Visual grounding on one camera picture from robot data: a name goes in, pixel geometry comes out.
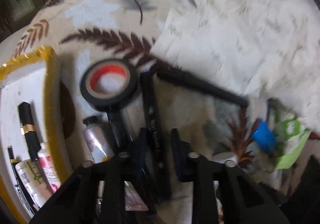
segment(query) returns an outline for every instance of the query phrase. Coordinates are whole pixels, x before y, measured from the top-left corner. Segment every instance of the metal screw head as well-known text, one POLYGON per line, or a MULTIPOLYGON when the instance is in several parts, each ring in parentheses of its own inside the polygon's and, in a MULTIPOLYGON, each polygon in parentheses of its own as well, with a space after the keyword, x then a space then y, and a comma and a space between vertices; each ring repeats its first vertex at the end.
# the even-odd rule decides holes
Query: metal screw head
POLYGON ((195 159, 195 158, 199 158, 199 154, 197 152, 190 152, 188 153, 188 157, 189 158, 192 158, 192 159, 195 159))
POLYGON ((228 168, 232 168, 232 167, 235 167, 236 166, 236 163, 232 160, 228 160, 225 162, 225 165, 228 167, 228 168))
POLYGON ((91 167, 93 165, 93 162, 92 161, 84 161, 82 163, 82 167, 84 168, 88 168, 88 167, 91 167))
POLYGON ((122 159, 129 157, 129 155, 127 154, 127 152, 120 152, 118 156, 119 156, 119 158, 122 158, 122 159))

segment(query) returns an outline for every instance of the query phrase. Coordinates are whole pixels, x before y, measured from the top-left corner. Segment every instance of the yellow tape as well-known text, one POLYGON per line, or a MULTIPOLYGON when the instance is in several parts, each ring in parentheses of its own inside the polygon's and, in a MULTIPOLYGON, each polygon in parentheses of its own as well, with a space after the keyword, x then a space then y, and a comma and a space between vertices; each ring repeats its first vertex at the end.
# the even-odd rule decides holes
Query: yellow tape
MULTIPOLYGON (((0 81, 4 80, 11 72, 15 71, 16 69, 20 69, 24 66, 34 64, 42 60, 46 62, 47 69, 44 79, 44 95, 42 103, 44 114, 44 128, 47 135, 48 149, 51 152, 52 163, 56 169, 56 173, 58 175, 58 178, 60 179, 60 182, 63 183, 69 177, 69 174, 61 156, 55 125, 53 87, 55 84, 54 80, 56 69, 56 54, 54 50, 50 46, 42 46, 33 52, 9 60, 7 63, 0 67, 0 81)), ((19 223, 25 224, 25 220, 15 207, 5 188, 5 185, 3 183, 1 185, 1 182, 0 196, 3 198, 4 203, 10 209, 19 223)))
POLYGON ((4 182, 0 176, 0 197, 4 201, 5 205, 8 207, 9 211, 12 213, 12 215, 15 217, 15 219, 20 224, 27 224, 27 222, 24 220, 16 206, 14 205, 5 185, 4 182))

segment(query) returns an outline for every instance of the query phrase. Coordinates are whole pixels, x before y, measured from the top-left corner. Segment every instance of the white fabric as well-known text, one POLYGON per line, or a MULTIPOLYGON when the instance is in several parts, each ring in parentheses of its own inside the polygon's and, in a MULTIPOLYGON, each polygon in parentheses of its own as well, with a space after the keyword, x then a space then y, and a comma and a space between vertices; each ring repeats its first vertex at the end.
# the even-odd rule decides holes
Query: white fabric
POLYGON ((320 133, 319 11, 307 0, 195 0, 152 52, 238 94, 277 98, 320 133))

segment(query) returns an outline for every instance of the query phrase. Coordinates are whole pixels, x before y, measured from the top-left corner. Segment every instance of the tape roll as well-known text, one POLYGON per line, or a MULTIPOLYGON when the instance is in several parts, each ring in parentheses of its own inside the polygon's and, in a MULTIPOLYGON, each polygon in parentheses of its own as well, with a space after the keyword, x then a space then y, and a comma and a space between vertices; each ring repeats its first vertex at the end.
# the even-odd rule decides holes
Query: tape roll
POLYGON ((80 82, 80 92, 84 99, 103 112, 117 111, 128 104, 138 87, 136 69, 127 61, 119 59, 102 60, 92 65, 83 75, 80 82), (122 76, 125 81, 115 92, 102 93, 95 89, 99 79, 109 73, 122 76))

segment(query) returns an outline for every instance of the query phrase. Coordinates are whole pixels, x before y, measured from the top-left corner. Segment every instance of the white bottle cap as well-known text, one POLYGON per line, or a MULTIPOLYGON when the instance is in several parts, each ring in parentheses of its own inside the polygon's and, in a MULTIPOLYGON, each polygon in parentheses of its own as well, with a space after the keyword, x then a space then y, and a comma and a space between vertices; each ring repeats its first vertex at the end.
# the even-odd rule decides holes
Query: white bottle cap
POLYGON ((233 152, 225 152, 215 155, 211 161, 214 161, 216 163, 225 163, 228 160, 234 161, 236 164, 238 164, 238 158, 237 155, 233 152))

